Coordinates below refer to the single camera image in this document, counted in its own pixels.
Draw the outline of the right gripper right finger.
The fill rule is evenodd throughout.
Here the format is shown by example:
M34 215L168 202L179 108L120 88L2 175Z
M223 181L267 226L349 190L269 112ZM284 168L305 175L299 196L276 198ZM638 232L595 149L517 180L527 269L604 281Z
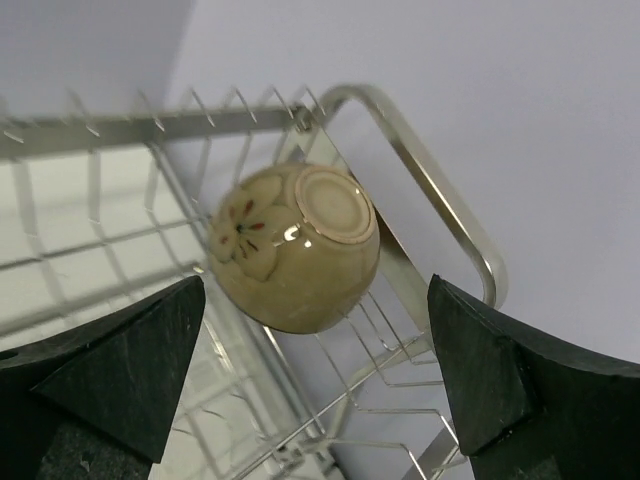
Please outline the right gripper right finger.
M638 478L638 364L531 327L439 276L427 303L475 478Z

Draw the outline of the beige floral ceramic bowl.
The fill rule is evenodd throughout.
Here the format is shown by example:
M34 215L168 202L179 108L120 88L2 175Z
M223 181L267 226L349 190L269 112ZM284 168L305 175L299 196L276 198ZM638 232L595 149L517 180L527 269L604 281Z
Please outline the beige floral ceramic bowl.
M209 262L231 302L289 334L340 322L372 284L381 240L374 205L342 169L283 163L233 187L209 223Z

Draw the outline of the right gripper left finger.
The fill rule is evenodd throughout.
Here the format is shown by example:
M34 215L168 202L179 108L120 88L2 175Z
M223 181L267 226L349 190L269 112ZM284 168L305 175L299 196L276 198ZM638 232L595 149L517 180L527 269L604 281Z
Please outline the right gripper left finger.
M148 478L166 448L205 303L193 275L2 351L2 478Z

